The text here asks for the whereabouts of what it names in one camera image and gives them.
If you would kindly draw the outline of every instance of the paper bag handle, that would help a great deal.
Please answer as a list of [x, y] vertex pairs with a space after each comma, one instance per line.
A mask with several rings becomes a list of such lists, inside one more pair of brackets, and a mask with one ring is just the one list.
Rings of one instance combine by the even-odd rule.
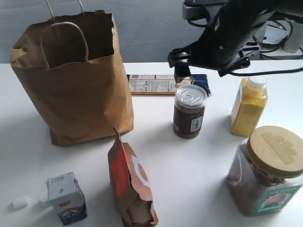
[[[51, 5], [49, 4], [49, 1], [48, 1], [48, 0], [45, 0], [45, 1], [46, 1], [46, 4], [47, 4], [48, 8], [49, 8], [49, 11], [51, 12], [52, 21], [53, 21], [53, 23], [55, 23], [55, 19], [54, 19], [55, 17], [54, 17], [54, 15], [53, 15], [53, 10], [52, 10], [52, 8], [51, 8]], [[80, 4], [82, 14], [84, 15], [84, 9], [83, 9], [82, 1], [81, 1], [81, 0], [77, 0], [77, 1], [78, 1], [78, 3]]]
[[87, 42], [86, 42], [86, 39], [84, 37], [84, 34], [82, 32], [82, 30], [74, 23], [72, 22], [60, 22], [60, 23], [55, 23], [55, 24], [52, 24], [50, 25], [49, 27], [47, 27], [46, 29], [44, 29], [44, 31], [41, 33], [41, 42], [40, 42], [40, 45], [41, 45], [41, 50], [42, 50], [42, 54], [43, 54], [43, 58], [44, 58], [44, 61], [46, 63], [46, 67], [47, 69], [49, 69], [49, 65], [48, 65], [48, 62], [47, 62], [47, 59], [46, 59], [46, 56], [45, 56], [45, 53], [44, 53], [44, 49], [43, 49], [43, 37], [44, 37], [44, 33], [47, 29], [51, 28], [51, 27], [55, 27], [55, 26], [59, 26], [59, 25], [70, 25], [70, 26], [74, 26], [80, 33], [81, 37], [82, 37], [82, 40], [83, 40], [83, 43], [84, 43], [84, 46], [85, 46], [85, 56], [84, 56], [84, 61], [85, 62], [88, 62], [89, 61], [89, 47], [87, 45]]

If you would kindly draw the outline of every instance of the robotic arm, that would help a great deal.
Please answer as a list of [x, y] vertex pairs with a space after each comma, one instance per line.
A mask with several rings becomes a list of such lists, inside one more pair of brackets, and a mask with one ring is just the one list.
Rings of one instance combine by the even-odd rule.
[[260, 27], [277, 12], [303, 16], [303, 0], [229, 0], [213, 17], [200, 1], [185, 0], [183, 18], [190, 22], [206, 18], [204, 32], [196, 42], [174, 49], [168, 56], [169, 66], [175, 67], [177, 83], [190, 76], [189, 66], [217, 70], [220, 77], [240, 76], [232, 71], [250, 66], [248, 57], [258, 52], [259, 47], [248, 40]]

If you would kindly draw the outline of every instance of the plastic bottle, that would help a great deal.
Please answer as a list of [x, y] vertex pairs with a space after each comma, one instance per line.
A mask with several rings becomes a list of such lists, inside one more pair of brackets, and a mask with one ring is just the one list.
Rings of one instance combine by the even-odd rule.
[[267, 80], [263, 76], [244, 78], [232, 109], [232, 133], [250, 136], [267, 103]]

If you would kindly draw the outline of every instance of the white table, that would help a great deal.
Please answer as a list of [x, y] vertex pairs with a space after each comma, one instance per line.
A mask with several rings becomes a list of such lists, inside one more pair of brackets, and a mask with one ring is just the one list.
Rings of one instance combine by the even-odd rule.
[[[303, 61], [255, 61], [247, 72], [293, 69]], [[125, 64], [130, 74], [172, 74], [167, 63]], [[207, 73], [213, 96], [202, 130], [184, 140], [172, 131], [173, 96], [134, 96], [134, 130], [123, 136], [143, 165], [153, 192], [158, 227], [302, 226], [303, 190], [278, 214], [248, 218], [225, 183], [242, 137], [229, 131], [229, 114], [241, 78]], [[303, 138], [303, 73], [268, 76], [268, 105], [259, 122], [285, 127]], [[113, 138], [69, 147], [50, 143], [49, 130], [8, 64], [0, 65], [0, 226], [61, 227], [53, 209], [39, 204], [48, 177], [74, 171], [87, 202], [87, 219], [73, 227], [122, 227], [109, 185], [107, 152]], [[30, 204], [13, 210], [14, 198]]]

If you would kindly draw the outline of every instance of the canned food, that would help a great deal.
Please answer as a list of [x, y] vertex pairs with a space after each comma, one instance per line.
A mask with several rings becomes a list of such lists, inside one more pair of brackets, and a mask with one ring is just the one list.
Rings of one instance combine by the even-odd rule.
[[197, 85], [181, 86], [175, 93], [174, 132], [185, 139], [199, 135], [207, 94]]

